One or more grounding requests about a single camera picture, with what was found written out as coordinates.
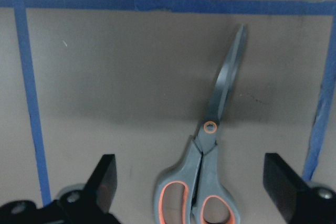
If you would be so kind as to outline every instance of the finger hole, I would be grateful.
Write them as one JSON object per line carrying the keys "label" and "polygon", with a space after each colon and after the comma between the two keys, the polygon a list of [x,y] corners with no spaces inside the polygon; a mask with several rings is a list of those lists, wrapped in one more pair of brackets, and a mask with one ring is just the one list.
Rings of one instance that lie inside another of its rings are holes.
{"label": "finger hole", "polygon": [[186,194],[187,188],[179,182],[172,183],[166,187],[162,203],[162,211],[165,223],[184,224],[183,205],[185,204]]}
{"label": "finger hole", "polygon": [[223,224],[230,219],[230,211],[217,197],[209,198],[203,209],[204,223]]}

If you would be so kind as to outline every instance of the blue tape strip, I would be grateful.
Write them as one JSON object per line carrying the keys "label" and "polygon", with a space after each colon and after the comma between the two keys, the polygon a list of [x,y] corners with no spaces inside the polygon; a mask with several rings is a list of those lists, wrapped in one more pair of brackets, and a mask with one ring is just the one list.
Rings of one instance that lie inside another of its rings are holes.
{"label": "blue tape strip", "polygon": [[43,205],[51,202],[24,0],[13,0],[17,37]]}
{"label": "blue tape strip", "polygon": [[166,10],[174,13],[335,15],[336,1],[267,0],[25,0],[27,8]]}
{"label": "blue tape strip", "polygon": [[0,0],[0,7],[13,7],[12,0]]}
{"label": "blue tape strip", "polygon": [[309,153],[303,169],[302,178],[305,181],[312,179],[318,165],[323,139],[326,133],[332,98],[336,82],[336,17],[333,19],[327,60],[325,63],[322,88],[320,91],[315,122],[311,131]]}

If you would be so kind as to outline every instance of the scissors blade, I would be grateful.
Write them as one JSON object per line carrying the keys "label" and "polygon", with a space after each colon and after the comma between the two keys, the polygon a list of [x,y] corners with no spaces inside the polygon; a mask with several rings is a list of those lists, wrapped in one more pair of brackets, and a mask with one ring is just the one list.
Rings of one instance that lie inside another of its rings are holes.
{"label": "scissors blade", "polygon": [[218,74],[203,124],[195,139],[196,145],[203,153],[207,153],[215,146],[216,134],[213,133],[216,132],[222,118],[225,102],[235,80],[245,42],[246,28],[241,25]]}

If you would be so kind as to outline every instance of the scissors handle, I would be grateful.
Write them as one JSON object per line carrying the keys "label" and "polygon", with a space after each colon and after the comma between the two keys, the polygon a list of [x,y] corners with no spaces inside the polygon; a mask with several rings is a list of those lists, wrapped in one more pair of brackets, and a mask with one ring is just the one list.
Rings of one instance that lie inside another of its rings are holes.
{"label": "scissors handle", "polygon": [[175,169],[170,170],[159,179],[154,193],[156,224],[166,223],[163,217],[162,203],[165,190],[171,184],[182,184],[184,186],[182,223],[190,224],[191,204],[201,158],[201,153],[194,141],[191,141],[183,161]]}
{"label": "scissors handle", "polygon": [[220,183],[217,173],[217,145],[202,159],[201,174],[197,191],[196,203],[192,212],[197,224],[207,224],[204,219],[204,207],[211,198],[219,199],[229,210],[226,224],[240,224],[240,215],[233,197]]}

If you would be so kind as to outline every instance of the gray scissors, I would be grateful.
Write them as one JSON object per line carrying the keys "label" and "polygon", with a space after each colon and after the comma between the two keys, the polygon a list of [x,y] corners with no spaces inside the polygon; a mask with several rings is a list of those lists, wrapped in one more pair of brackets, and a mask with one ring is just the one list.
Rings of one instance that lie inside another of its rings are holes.
{"label": "gray scissors", "polygon": [[219,199],[229,210],[226,224],[240,224],[240,216],[231,194],[221,185],[217,173],[217,127],[222,118],[224,105],[235,80],[240,58],[246,41],[246,29],[241,25],[218,74],[206,115],[198,134],[189,143],[183,161],[162,176],[154,194],[156,224],[165,224],[163,195],[167,186],[178,183],[184,186],[182,223],[190,224],[191,213],[197,224],[207,224],[204,207],[210,198]]}

